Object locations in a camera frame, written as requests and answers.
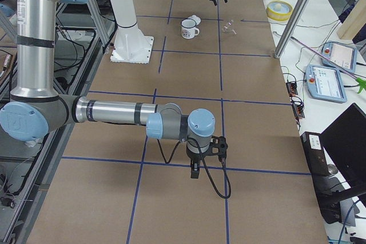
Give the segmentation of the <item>white mug lid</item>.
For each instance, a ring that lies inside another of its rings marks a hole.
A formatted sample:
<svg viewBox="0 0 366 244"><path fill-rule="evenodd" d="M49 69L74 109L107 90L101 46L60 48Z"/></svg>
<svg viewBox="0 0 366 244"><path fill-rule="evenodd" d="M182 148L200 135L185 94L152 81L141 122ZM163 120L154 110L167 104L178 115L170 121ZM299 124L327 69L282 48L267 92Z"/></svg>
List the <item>white mug lid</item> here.
<svg viewBox="0 0 366 244"><path fill-rule="evenodd" d="M188 19L194 20L197 26L201 23L201 18L194 14L189 16Z"/></svg>

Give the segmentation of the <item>white enamel mug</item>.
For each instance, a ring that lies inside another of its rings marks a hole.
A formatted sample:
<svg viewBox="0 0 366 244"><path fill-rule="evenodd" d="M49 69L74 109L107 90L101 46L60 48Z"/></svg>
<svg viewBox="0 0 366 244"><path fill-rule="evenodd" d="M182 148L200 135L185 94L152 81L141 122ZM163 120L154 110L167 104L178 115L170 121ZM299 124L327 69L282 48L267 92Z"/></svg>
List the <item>white enamel mug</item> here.
<svg viewBox="0 0 366 244"><path fill-rule="evenodd" d="M185 39L195 38L200 34L197 24L193 19L187 18L181 21L181 36Z"/></svg>

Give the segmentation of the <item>yellow bowl with blue plate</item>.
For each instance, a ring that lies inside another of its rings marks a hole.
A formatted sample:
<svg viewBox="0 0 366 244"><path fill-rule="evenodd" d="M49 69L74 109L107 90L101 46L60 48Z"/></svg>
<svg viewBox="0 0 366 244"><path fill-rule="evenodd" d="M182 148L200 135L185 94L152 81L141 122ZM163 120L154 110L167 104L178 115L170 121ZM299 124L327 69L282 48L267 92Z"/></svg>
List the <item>yellow bowl with blue plate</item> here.
<svg viewBox="0 0 366 244"><path fill-rule="evenodd" d="M284 1L271 1L266 7L267 16L275 21L287 21L292 15L293 7Z"/></svg>

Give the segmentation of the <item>near teach pendant tablet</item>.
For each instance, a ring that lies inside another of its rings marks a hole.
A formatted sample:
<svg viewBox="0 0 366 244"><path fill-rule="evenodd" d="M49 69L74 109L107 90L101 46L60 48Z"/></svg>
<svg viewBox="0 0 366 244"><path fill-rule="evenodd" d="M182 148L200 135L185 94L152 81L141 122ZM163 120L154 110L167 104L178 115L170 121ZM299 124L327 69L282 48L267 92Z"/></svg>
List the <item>near teach pendant tablet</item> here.
<svg viewBox="0 0 366 244"><path fill-rule="evenodd" d="M314 99L345 103L347 96L338 69L308 65L305 71L307 89Z"/></svg>

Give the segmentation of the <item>teach pendant tablet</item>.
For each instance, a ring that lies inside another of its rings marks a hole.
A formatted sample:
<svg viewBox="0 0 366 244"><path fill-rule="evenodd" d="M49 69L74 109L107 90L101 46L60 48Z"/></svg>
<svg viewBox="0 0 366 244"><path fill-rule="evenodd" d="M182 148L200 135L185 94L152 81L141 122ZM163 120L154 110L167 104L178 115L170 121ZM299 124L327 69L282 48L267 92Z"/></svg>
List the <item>teach pendant tablet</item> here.
<svg viewBox="0 0 366 244"><path fill-rule="evenodd" d="M340 42L329 41L324 44L322 55L350 73L356 70L357 49Z"/></svg>
<svg viewBox="0 0 366 244"><path fill-rule="evenodd" d="M314 99L345 103L347 96L338 69L308 65L305 71L307 89Z"/></svg>

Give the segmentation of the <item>far teach pendant tablet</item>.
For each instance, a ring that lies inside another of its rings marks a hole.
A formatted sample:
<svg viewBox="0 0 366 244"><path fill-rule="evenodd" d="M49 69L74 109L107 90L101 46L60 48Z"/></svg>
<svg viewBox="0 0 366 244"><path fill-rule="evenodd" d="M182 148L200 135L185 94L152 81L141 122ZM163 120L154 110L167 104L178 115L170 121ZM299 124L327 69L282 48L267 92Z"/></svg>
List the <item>far teach pendant tablet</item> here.
<svg viewBox="0 0 366 244"><path fill-rule="evenodd" d="M340 42L329 41L324 44L322 55L350 73L356 70L357 49Z"/></svg>

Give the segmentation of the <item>black box device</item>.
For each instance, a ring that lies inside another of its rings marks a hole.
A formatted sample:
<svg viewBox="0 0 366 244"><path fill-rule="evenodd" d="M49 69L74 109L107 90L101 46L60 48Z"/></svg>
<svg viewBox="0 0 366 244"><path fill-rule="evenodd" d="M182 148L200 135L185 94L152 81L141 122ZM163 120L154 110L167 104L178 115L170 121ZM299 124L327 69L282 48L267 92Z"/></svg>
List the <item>black box device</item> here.
<svg viewBox="0 0 366 244"><path fill-rule="evenodd" d="M305 131L301 135L301 141L310 173L322 177L329 176L324 148L320 142L320 134Z"/></svg>

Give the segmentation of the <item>black laptop computer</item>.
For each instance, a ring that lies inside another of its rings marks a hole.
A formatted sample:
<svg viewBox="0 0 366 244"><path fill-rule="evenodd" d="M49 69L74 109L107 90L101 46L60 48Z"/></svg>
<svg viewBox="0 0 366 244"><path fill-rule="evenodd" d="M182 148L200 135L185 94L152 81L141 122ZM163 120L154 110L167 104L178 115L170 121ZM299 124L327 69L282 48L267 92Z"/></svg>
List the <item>black laptop computer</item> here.
<svg viewBox="0 0 366 244"><path fill-rule="evenodd" d="M352 103L318 134L330 173L312 175L321 215L328 224L354 226L356 210L346 215L353 197L365 203L365 112Z"/></svg>

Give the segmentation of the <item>aluminium frame post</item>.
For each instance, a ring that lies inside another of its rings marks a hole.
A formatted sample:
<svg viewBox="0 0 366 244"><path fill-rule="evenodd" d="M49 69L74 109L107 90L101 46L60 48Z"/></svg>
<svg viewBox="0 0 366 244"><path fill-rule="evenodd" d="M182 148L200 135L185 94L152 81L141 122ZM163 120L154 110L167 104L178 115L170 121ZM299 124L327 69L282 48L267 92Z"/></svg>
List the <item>aluminium frame post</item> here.
<svg viewBox="0 0 366 244"><path fill-rule="evenodd" d="M307 3L309 0L297 0L295 4L295 8L293 9L292 15L289 18L289 21L281 35L281 38L277 44L276 50L274 52L274 57L279 59L286 48L290 37L292 36L300 17L305 10Z"/></svg>

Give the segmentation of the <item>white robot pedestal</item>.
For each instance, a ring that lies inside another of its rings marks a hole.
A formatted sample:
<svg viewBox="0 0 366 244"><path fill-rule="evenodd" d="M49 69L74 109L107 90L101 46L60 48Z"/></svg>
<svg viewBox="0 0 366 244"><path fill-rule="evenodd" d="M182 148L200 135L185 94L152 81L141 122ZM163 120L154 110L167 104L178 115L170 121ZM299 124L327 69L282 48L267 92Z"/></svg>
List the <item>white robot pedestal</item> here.
<svg viewBox="0 0 366 244"><path fill-rule="evenodd" d="M133 0L110 0L117 24L112 62L147 64L154 38L139 29Z"/></svg>

